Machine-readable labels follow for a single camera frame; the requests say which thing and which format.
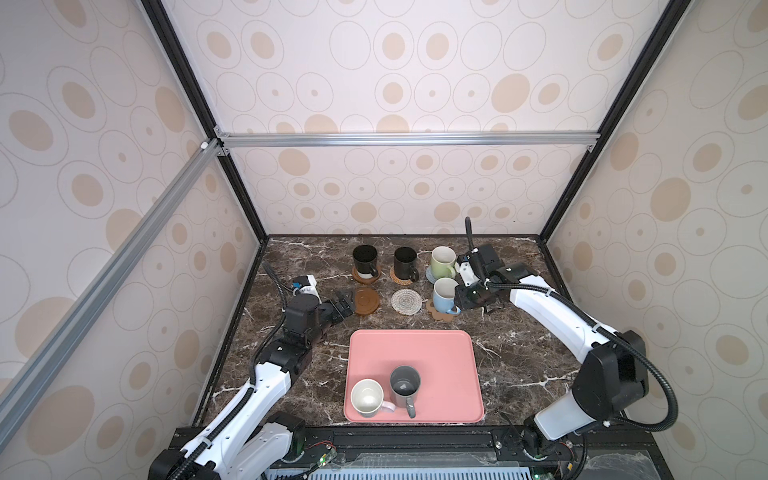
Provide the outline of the brown wooden coaster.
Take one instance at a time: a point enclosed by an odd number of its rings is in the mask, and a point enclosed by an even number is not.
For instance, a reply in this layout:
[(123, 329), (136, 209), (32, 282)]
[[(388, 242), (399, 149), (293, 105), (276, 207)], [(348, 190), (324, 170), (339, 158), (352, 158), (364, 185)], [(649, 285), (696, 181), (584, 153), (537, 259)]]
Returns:
[(380, 307), (379, 294), (370, 287), (360, 287), (354, 292), (354, 312), (360, 316), (371, 315)]
[(352, 270), (352, 278), (363, 285), (371, 285), (378, 281), (381, 278), (381, 273), (378, 272), (376, 275), (371, 274), (360, 274), (356, 268)]

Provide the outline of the black mug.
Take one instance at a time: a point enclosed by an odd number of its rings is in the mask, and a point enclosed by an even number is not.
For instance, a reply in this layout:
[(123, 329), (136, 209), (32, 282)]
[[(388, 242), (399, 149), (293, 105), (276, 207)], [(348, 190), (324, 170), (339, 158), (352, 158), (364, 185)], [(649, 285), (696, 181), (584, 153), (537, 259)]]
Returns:
[(400, 279), (419, 280), (419, 272), (416, 267), (417, 253), (407, 246), (399, 247), (394, 252), (393, 269)]
[(368, 244), (358, 245), (354, 248), (352, 255), (354, 268), (360, 274), (376, 275), (379, 272), (378, 251), (374, 246)]

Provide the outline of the white mug blue handle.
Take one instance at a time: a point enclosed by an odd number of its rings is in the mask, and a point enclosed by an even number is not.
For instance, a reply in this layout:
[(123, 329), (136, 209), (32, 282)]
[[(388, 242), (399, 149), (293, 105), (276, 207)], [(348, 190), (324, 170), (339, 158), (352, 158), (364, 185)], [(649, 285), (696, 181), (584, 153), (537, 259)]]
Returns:
[(432, 301), (438, 313), (458, 315), (461, 312), (455, 302), (457, 286), (458, 283), (451, 278), (440, 278), (435, 281)]

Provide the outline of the green mug white inside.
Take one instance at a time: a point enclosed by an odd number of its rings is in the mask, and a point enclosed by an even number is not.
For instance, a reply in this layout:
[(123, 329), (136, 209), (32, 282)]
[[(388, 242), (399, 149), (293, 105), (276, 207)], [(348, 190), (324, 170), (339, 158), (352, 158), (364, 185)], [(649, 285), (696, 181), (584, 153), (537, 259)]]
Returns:
[(434, 282), (443, 278), (455, 278), (456, 259), (456, 252), (448, 246), (438, 246), (432, 250), (429, 271)]

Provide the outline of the multicolour woven coaster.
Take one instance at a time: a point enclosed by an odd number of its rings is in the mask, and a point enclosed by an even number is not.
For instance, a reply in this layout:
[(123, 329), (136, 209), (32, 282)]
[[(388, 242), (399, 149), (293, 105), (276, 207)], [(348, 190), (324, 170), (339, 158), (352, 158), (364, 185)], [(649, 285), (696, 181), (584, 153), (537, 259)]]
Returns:
[(423, 304), (422, 297), (412, 289), (397, 290), (390, 298), (391, 307), (400, 315), (417, 314)]

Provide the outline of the woven rattan coaster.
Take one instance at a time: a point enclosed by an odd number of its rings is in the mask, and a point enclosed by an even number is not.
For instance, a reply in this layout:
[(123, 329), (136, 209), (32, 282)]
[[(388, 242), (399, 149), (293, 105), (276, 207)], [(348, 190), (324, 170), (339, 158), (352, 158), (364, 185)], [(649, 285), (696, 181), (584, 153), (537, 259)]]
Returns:
[(410, 279), (400, 279), (400, 278), (399, 278), (399, 277), (396, 275), (396, 273), (395, 273), (395, 271), (394, 271), (394, 269), (393, 269), (393, 268), (392, 268), (392, 269), (390, 269), (390, 272), (389, 272), (389, 276), (390, 276), (391, 280), (392, 280), (392, 281), (393, 281), (395, 284), (397, 284), (397, 285), (400, 285), (400, 286), (409, 286), (409, 285), (413, 285), (413, 284), (414, 284), (414, 281), (412, 281), (412, 280), (410, 280)]

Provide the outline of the cork paw coaster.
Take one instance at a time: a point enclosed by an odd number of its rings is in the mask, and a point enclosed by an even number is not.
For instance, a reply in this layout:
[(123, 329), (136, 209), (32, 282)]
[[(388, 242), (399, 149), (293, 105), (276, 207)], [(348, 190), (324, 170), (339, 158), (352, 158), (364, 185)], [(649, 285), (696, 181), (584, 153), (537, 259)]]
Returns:
[(450, 313), (439, 312), (432, 302), (428, 302), (426, 309), (433, 320), (440, 322), (452, 322), (456, 316)]

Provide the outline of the blue woven coaster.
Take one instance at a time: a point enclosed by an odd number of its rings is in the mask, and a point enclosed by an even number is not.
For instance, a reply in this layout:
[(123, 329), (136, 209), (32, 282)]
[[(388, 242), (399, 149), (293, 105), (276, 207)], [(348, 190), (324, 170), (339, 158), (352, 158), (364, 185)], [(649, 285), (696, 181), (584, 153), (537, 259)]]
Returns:
[(431, 267), (428, 267), (425, 275), (430, 283), (435, 284), (439, 279), (445, 277), (445, 270), (440, 268), (437, 271), (434, 271)]

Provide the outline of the white mug pink handle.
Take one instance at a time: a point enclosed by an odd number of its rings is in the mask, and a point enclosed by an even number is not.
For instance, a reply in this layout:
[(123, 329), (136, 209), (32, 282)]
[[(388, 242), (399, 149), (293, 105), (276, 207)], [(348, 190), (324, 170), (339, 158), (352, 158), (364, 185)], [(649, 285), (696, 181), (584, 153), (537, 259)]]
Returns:
[(397, 406), (385, 400), (383, 387), (374, 379), (362, 379), (350, 393), (352, 408), (363, 418), (372, 418), (380, 410), (394, 412)]

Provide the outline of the grey mug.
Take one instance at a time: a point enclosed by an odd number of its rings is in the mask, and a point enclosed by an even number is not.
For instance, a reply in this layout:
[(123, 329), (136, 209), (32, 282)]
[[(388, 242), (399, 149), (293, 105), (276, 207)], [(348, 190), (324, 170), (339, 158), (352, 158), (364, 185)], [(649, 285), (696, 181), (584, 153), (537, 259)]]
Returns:
[(389, 384), (394, 404), (404, 408), (408, 416), (414, 419), (416, 417), (415, 402), (421, 386), (419, 372), (411, 366), (398, 366), (391, 372)]

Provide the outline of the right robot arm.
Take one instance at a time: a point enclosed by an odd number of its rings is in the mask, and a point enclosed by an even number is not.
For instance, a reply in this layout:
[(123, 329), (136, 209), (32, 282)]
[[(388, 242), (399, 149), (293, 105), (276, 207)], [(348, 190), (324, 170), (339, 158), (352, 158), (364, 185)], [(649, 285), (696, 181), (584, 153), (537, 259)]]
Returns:
[[(570, 434), (613, 424), (646, 432), (671, 429), (679, 402), (662, 371), (646, 356), (646, 345), (633, 331), (618, 331), (579, 308), (524, 263), (505, 265), (490, 244), (475, 243), (472, 222), (465, 222), (468, 250), (455, 262), (460, 279), (455, 305), (460, 311), (491, 313), (506, 305), (526, 312), (560, 340), (580, 364), (569, 389), (559, 399), (527, 418), (520, 441), (527, 453), (543, 456)], [(643, 399), (656, 382), (667, 404), (664, 418), (643, 423), (625, 410)]]

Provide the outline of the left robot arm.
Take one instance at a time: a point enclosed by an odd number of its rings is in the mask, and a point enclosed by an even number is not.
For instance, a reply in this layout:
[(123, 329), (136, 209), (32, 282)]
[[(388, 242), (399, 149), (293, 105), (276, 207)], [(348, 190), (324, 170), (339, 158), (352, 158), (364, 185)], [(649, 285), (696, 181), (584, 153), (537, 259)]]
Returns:
[(314, 276), (285, 285), (268, 262), (262, 266), (281, 300), (280, 321), (257, 349), (235, 397), (181, 448), (163, 450), (150, 466), (150, 479), (256, 479), (294, 447), (300, 420), (262, 420), (307, 369), (313, 347), (355, 313), (355, 291), (340, 290), (322, 301)]

